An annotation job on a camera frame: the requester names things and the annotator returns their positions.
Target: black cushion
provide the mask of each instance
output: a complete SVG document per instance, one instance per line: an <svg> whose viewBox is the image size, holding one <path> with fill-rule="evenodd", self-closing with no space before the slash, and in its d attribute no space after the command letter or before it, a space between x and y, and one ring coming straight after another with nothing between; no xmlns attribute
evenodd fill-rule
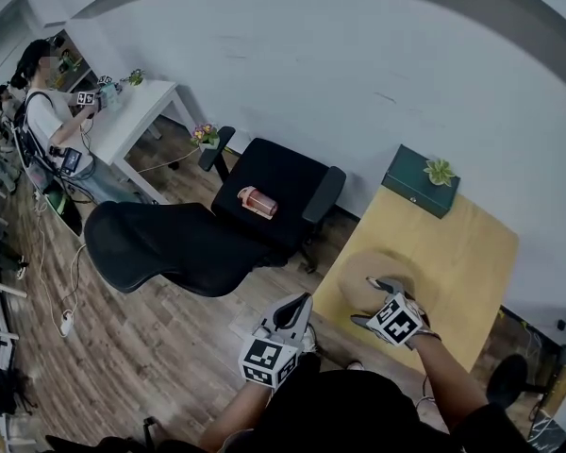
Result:
<svg viewBox="0 0 566 453"><path fill-rule="evenodd" d="M106 202L91 213L84 237L99 274L123 293L162 274L196 294L229 294L270 251L199 203Z"/></svg>
<svg viewBox="0 0 566 453"><path fill-rule="evenodd" d="M302 213L327 169L319 161L279 144L254 139L218 191L211 209L247 235L291 256L311 230ZM237 194L246 186L256 187L278 203L272 220L241 205Z"/></svg>

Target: gloved hand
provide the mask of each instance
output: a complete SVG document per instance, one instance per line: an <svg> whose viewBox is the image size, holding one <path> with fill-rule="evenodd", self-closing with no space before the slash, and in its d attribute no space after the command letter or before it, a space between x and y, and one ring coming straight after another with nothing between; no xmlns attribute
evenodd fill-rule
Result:
<svg viewBox="0 0 566 453"><path fill-rule="evenodd" d="M378 338L398 346L405 344L413 349L410 338L415 335L441 337L430 328L429 319L423 307L407 294L401 282L393 278L367 277L367 281L386 294L384 307L375 315L352 315L351 320L358 326L371 330Z"/></svg>

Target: white desk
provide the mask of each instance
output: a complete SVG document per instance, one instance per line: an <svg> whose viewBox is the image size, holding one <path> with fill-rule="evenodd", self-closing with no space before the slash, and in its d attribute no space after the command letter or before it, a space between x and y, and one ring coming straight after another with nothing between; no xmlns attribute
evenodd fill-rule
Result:
<svg viewBox="0 0 566 453"><path fill-rule="evenodd" d="M168 205L168 200L127 163L125 155L170 104L174 105L180 121L190 133L195 128L195 122L180 100L175 82L145 79L139 87L125 85L120 101L120 109L111 111L107 108L94 117L94 125L88 135L91 138L91 151L104 163L115 164L160 205Z"/></svg>

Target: wooden floor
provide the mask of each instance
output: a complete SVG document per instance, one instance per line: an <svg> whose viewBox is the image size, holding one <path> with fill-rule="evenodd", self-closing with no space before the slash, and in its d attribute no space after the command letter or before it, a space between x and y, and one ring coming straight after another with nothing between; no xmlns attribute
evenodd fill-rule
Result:
<svg viewBox="0 0 566 453"><path fill-rule="evenodd" d="M192 150L188 134L170 122L158 120L158 128L163 134L160 141L143 136L130 153L135 169ZM182 161L176 171L160 168L145 177L173 203L198 201L208 206L220 182L214 171L200 170L198 157L195 153ZM236 158L226 159L232 164ZM320 262L315 274L304 273L296 257L281 269L256 270L235 293L216 299L187 293L160 277L133 294L119 294L97 275L83 251L75 325L70 336L61 339L39 281L42 238L33 207L31 185L22 179L4 214L11 222L9 241L31 262L23 283L17 282L29 292L29 299L8 298L10 322L22 337L16 364L30 376L31 396L39 403L28 428L37 439L54 434L90 445L108 435L141 437L147 416L155 416L171 437L195 442L243 384L237 369L242 334L275 300L314 292L356 225L341 214L326 224L323 238L311 249ZM47 240L44 273L59 324L60 312L74 305L72 297L62 300L70 291L70 263L80 241L49 211L40 217L40 226ZM5 281L14 283L12 277ZM421 374L341 333L316 314L312 323L325 368L358 359L393 379L409 397L421 397ZM494 342L491 336L489 349ZM483 383L492 364L487 350L484 365L476 366ZM440 426L433 405L423 405L420 413L426 422ZM517 421L524 418L518 415Z"/></svg>

